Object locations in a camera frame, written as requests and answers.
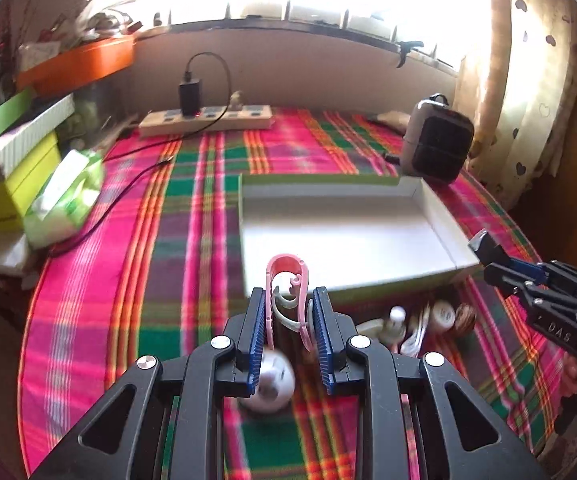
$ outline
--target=striped tablecloth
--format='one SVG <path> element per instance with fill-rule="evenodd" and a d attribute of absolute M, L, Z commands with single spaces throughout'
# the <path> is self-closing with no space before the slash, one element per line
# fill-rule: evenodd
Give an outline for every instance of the striped tablecloth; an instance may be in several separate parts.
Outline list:
<path fill-rule="evenodd" d="M 122 140 L 112 154 L 146 142 Z M 145 176 L 78 249 L 49 261 L 28 314 L 20 363 L 22 451 L 33 471 L 105 389 L 140 355 L 188 354 L 221 333 L 244 303 L 238 231 L 238 175 L 395 174 L 380 153 L 401 139 L 363 118 L 276 110 L 271 130 L 214 132 L 149 148 L 107 164 L 88 226 L 140 170 L 163 156 L 175 163 Z M 466 235 L 492 232 L 512 256 L 535 260 L 524 235 L 467 173 L 435 186 Z M 433 346 L 473 384 L 533 451 L 553 430 L 561 352 L 527 329 L 514 299 L 481 277 L 458 287 L 476 305 L 468 336 Z M 296 363 L 290 409 L 252 417 L 225 403 L 228 478 L 353 478 L 357 402 L 327 397 Z"/>

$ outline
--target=pink clip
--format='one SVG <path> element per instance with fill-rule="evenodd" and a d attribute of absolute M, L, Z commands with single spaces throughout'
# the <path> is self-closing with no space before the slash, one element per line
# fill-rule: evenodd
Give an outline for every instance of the pink clip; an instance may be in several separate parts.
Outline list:
<path fill-rule="evenodd" d="M 273 312 L 271 308 L 272 282 L 273 278 L 280 272 L 291 272 L 295 275 L 291 278 L 292 287 L 299 289 L 297 303 L 297 320 L 299 321 L 299 335 L 302 337 L 303 346 L 309 352 L 313 350 L 311 337 L 306 324 L 306 295 L 308 294 L 308 267 L 300 258 L 292 254 L 278 254 L 273 257 L 266 267 L 266 339 L 268 347 L 275 348 L 273 341 Z"/>

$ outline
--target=power strip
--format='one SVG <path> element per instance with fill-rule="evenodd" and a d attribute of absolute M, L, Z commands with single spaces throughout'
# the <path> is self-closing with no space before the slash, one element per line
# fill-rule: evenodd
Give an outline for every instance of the power strip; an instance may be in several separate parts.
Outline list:
<path fill-rule="evenodd" d="M 182 117 L 180 110 L 152 112 L 140 123 L 140 136 L 152 137 L 193 133 L 215 121 L 223 111 L 223 106 L 209 106 L 202 108 L 200 114 L 192 118 Z M 247 105 L 242 107 L 242 110 L 226 112 L 217 123 L 211 124 L 205 131 L 268 130 L 272 124 L 272 119 L 273 111 L 270 106 Z"/>

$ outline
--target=triangular cutout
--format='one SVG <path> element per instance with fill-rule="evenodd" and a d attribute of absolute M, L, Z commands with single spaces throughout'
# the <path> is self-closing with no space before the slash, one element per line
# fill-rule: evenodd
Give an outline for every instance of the triangular cutout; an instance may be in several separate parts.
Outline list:
<path fill-rule="evenodd" d="M 457 384 L 446 383 L 446 395 L 453 409 L 459 440 L 464 450 L 474 451 L 498 441 L 499 433 Z"/>
<path fill-rule="evenodd" d="M 82 444 L 108 454 L 117 452 L 135 393 L 132 384 L 124 388 L 84 431 Z"/>

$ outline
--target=brown round object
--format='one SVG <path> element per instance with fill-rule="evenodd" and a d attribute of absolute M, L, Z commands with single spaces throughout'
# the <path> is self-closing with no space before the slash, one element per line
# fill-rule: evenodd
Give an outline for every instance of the brown round object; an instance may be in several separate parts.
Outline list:
<path fill-rule="evenodd" d="M 473 331 L 477 323 L 477 311 L 475 307 L 468 303 L 462 303 L 455 311 L 455 324 L 453 325 L 453 334 L 456 336 L 466 335 Z"/>

